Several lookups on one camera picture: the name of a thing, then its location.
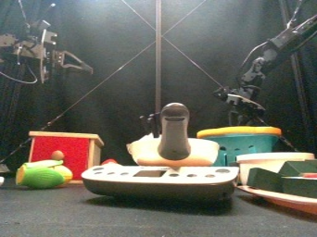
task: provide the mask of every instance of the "black backdrop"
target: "black backdrop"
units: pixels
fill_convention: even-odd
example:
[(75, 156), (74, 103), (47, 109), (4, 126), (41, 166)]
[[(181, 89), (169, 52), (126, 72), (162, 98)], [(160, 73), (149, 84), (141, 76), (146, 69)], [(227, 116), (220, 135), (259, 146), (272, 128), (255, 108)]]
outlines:
[[(162, 0), (162, 33), (172, 29), (166, 39), (223, 85), (237, 88), (235, 78), (244, 59), (257, 45), (284, 30), (283, 12), (292, 13), (296, 2)], [(30, 131), (38, 131), (62, 114), (47, 131), (99, 134), (106, 143), (102, 159), (114, 157), (125, 165), (134, 164), (126, 144), (144, 136), (140, 116), (156, 112), (156, 44), (144, 49), (156, 41), (157, 1), (23, 0), (22, 3), (29, 22), (57, 4), (45, 19), (51, 24), (49, 30), (59, 35), (58, 50), (75, 54), (94, 68), (94, 74), (67, 71), (45, 84), (29, 85), (0, 77), (2, 157), (29, 138)], [(299, 20), (315, 14), (317, 2), (308, 0)], [(17, 0), (0, 2), (0, 33), (18, 36), (25, 33)], [(213, 97), (220, 85), (165, 40), (161, 52), (161, 105), (180, 102), (188, 106), (192, 137), (204, 129), (228, 126), (231, 107)], [(313, 153), (316, 52), (313, 39), (299, 54), (303, 79), (295, 77), (292, 61), (287, 60), (268, 75), (259, 97), (267, 108), (267, 122), (281, 128), (300, 151)], [(11, 76), (22, 73), (13, 62), (0, 69)], [(279, 144), (276, 150), (291, 149)], [(29, 151), (27, 144), (10, 157), (11, 168), (27, 161)]]

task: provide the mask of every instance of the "table surface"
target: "table surface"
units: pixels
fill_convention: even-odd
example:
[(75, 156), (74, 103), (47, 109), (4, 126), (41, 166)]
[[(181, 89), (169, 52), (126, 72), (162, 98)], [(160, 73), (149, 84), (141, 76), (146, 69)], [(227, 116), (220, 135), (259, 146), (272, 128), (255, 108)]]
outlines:
[(317, 216), (241, 190), (231, 200), (189, 203), (116, 199), (83, 184), (31, 190), (13, 177), (0, 187), (0, 236), (313, 236)]

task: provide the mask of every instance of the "blue basket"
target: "blue basket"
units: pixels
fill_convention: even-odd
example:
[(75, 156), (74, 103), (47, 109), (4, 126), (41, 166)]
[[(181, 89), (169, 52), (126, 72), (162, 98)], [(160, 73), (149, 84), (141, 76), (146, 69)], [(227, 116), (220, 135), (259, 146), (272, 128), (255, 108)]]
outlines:
[(231, 163), (237, 162), (237, 156), (243, 154), (273, 152), (273, 148), (280, 137), (279, 133), (280, 129), (276, 130), (277, 130), (276, 134), (269, 133), (257, 134), (257, 133), (241, 132), (241, 133), (225, 133), (221, 135), (220, 134), (212, 135), (213, 131), (217, 131), (217, 129), (208, 130), (210, 131), (210, 135), (205, 135), (201, 138), (214, 141), (221, 146), (219, 157), (213, 166), (217, 167), (229, 166)]

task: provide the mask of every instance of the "white bowl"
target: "white bowl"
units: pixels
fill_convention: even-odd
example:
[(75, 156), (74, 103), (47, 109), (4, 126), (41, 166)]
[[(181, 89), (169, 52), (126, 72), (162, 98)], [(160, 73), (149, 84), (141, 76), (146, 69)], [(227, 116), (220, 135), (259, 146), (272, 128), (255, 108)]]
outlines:
[(161, 157), (158, 152), (161, 138), (138, 140), (128, 145), (128, 151), (133, 155), (134, 161), (141, 166), (164, 167), (205, 167), (212, 166), (217, 156), (220, 145), (210, 141), (189, 138), (192, 153), (181, 160), (170, 160)]
[(247, 185), (251, 168), (264, 168), (277, 173), (281, 170), (285, 161), (303, 161), (307, 159), (315, 159), (315, 154), (301, 152), (273, 152), (237, 156), (237, 162), (241, 166), (243, 185)]

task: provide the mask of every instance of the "red wooden box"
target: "red wooden box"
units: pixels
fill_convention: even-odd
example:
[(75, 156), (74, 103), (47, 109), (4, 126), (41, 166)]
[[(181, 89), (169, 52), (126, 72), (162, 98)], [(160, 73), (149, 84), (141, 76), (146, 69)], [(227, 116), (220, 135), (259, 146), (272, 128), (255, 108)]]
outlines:
[(74, 181), (82, 180), (82, 172), (101, 165), (101, 148), (105, 145), (97, 134), (31, 131), (33, 145), (29, 162), (51, 159), (55, 151), (65, 154), (63, 165), (74, 173)]

